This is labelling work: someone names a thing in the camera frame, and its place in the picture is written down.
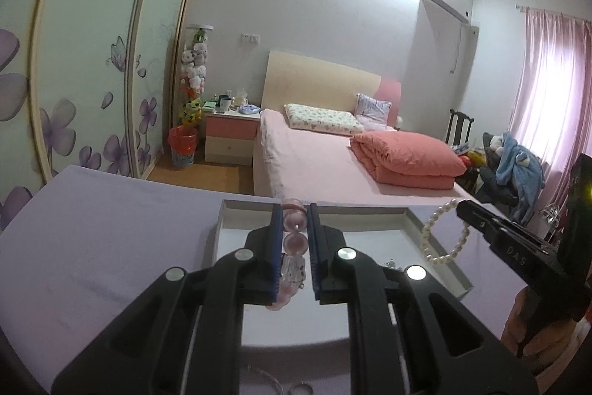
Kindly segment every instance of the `curtain rod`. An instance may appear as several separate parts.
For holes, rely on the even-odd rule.
[[[520,4],[516,4],[516,9],[519,10],[520,12],[522,12],[523,14],[530,9],[530,10],[533,10],[533,11],[547,12],[549,14],[557,14],[559,16],[569,17],[570,19],[582,20],[582,21],[585,21],[585,22],[592,22],[592,21],[590,21],[588,19],[584,19],[582,17],[575,17],[575,16],[571,16],[569,14],[563,14],[563,12],[550,11],[548,9],[538,9],[537,7],[521,6]]]

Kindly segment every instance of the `floor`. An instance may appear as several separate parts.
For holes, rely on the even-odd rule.
[[[253,195],[253,168],[207,163],[204,160],[203,144],[195,153],[194,164],[186,168],[173,166],[171,153],[165,151],[148,179],[187,188]]]

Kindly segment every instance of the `headboard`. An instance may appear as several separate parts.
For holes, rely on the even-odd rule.
[[[341,64],[271,51],[261,108],[283,113],[283,105],[297,103],[353,112],[357,93],[391,101],[388,124],[394,126],[401,101],[401,83]]]

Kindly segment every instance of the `pearl bracelet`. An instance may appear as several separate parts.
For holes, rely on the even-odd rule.
[[[457,257],[458,253],[460,253],[463,247],[465,246],[467,238],[469,238],[469,224],[463,221],[461,239],[458,241],[458,244],[454,247],[454,250],[452,250],[447,255],[443,256],[434,256],[431,254],[430,244],[428,241],[431,236],[432,227],[436,224],[440,216],[442,216],[444,213],[449,212],[450,210],[453,210],[457,206],[458,201],[451,200],[449,203],[446,203],[444,206],[438,208],[436,212],[430,216],[430,219],[427,221],[427,223],[421,231],[421,251],[423,252],[423,256],[425,257],[425,259],[434,265],[445,265],[454,260]]]

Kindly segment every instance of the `curtain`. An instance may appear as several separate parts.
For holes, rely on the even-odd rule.
[[[592,23],[529,9],[526,56],[510,132],[541,158],[546,185],[537,209],[565,207],[569,170],[592,148]]]

